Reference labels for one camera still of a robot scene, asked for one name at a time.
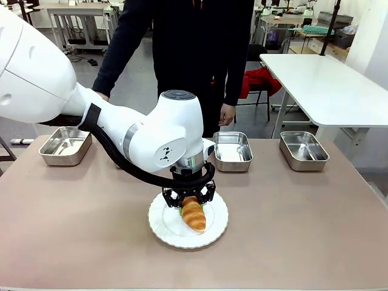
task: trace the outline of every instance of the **white table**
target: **white table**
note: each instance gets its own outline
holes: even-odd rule
[[[50,20],[56,44],[58,47],[64,49],[106,50],[118,21],[116,11],[112,9],[111,5],[108,3],[78,3],[76,6],[71,6],[66,3],[47,3],[37,6],[35,9],[47,9],[48,18]],[[54,16],[56,27],[61,28],[58,29],[61,43],[59,43],[56,37],[56,28],[51,19],[52,15]],[[71,35],[73,34],[72,28],[74,27],[71,16],[77,16],[81,20],[85,44],[69,43],[69,39],[72,38]],[[94,43],[94,40],[98,38],[95,16],[102,16],[103,18],[104,30],[108,42],[107,44]]]
[[[290,96],[319,126],[318,139],[333,141],[344,130],[352,139],[348,157],[369,128],[388,127],[388,91],[342,62],[319,55],[260,57],[286,90],[272,138],[279,137]]]

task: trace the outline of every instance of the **croissant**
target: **croissant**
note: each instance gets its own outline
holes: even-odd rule
[[[185,198],[182,203],[182,219],[193,230],[204,232],[206,217],[196,197]]]

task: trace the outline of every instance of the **black pants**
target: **black pants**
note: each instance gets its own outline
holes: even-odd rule
[[[167,90],[160,90],[158,87],[158,97],[164,91]],[[191,93],[198,97],[199,103],[201,104],[204,124],[204,133],[202,137],[212,138],[214,133],[219,131],[218,123],[221,115],[221,107],[224,104],[224,91],[220,91],[214,87],[209,87],[208,90],[199,90],[198,93]]]

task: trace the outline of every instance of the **desk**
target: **desk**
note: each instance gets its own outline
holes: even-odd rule
[[[272,138],[279,137],[289,96],[319,126],[318,139],[333,141],[339,128],[349,135],[349,157],[370,127],[388,127],[388,92],[342,62],[319,55],[260,58],[286,90]]]
[[[284,15],[278,19],[275,19],[274,15],[260,17],[256,27],[255,43],[266,46],[267,36],[271,30],[283,31],[289,33],[288,29],[291,27],[298,27],[303,23],[303,15]]]
[[[0,178],[5,286],[388,287],[388,210],[331,142],[323,142],[330,155],[324,171],[300,173],[278,140],[250,140],[249,172],[215,175],[229,210],[225,234],[201,250],[182,250],[150,230],[147,211],[159,187],[115,169],[95,140],[80,165],[47,167],[38,155],[47,138]]]
[[[117,27],[118,15],[115,10],[106,3],[79,3],[76,6],[69,6],[65,3],[51,3],[39,5],[35,7],[35,9],[47,9],[48,18],[51,22],[57,46],[63,47],[64,49],[107,49],[108,45],[94,44],[92,41],[92,39],[96,39],[98,36],[95,16],[103,17],[108,44]],[[56,27],[61,28],[58,29],[61,44],[58,42],[56,37],[51,15],[54,16]],[[77,16],[80,18],[86,44],[71,44],[68,42],[70,37],[73,35],[72,27],[74,25],[71,16]]]

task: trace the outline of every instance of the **chair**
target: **chair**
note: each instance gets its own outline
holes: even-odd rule
[[[247,62],[260,62],[260,55],[262,53],[267,53],[267,50],[265,47],[263,47],[261,44],[250,44],[248,49],[248,57]],[[256,103],[246,103],[246,104],[237,104],[237,106],[242,105],[256,105],[259,104],[267,104],[267,120],[270,121],[270,103],[269,103],[269,96],[268,96],[268,90],[270,90],[270,85],[268,84],[253,84],[249,88],[249,94],[259,94],[257,97]],[[261,92],[267,91],[267,102],[259,102]]]

